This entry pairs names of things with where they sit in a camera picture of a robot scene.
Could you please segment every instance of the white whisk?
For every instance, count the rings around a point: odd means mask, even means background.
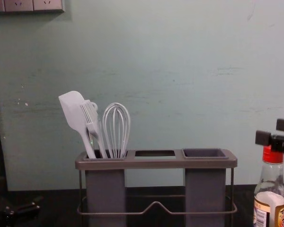
[[[120,103],[112,103],[104,111],[102,120],[110,157],[124,158],[131,127],[128,110]]]

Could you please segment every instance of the white spatula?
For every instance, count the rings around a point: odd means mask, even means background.
[[[82,137],[89,158],[96,158],[95,152],[89,143],[86,120],[80,105],[84,103],[83,96],[78,91],[70,91],[59,96],[59,100],[68,125]]]

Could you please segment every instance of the bottle cap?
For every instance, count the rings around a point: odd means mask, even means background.
[[[268,163],[283,163],[284,153],[272,151],[271,146],[263,148],[263,161]]]

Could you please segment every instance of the spatula head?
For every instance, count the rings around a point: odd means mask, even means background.
[[[59,96],[59,100],[68,125],[72,129],[77,130],[76,122],[78,119],[76,120],[76,116],[74,115],[73,111],[78,109],[80,104],[84,102],[83,96],[78,91],[70,91]]]

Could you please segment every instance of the black table surface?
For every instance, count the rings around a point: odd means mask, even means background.
[[[235,185],[235,203],[238,212],[234,214],[233,227],[252,227],[253,219],[253,197],[255,185]],[[182,187],[157,188],[129,188],[131,195],[152,193],[154,194],[182,194]],[[55,191],[25,191],[8,192],[5,197],[13,204],[20,205],[31,202],[33,198],[43,196],[40,203],[41,211],[37,220],[16,225],[17,227],[80,227],[80,216],[77,214],[79,203],[79,190],[55,190]],[[168,203],[174,211],[181,211],[184,207],[183,198],[158,198],[164,203]],[[134,199],[127,202],[128,209],[143,210],[149,203],[147,199]],[[127,220],[128,227],[181,227],[184,226],[183,217],[171,218],[160,208],[152,209],[143,217],[130,217]]]

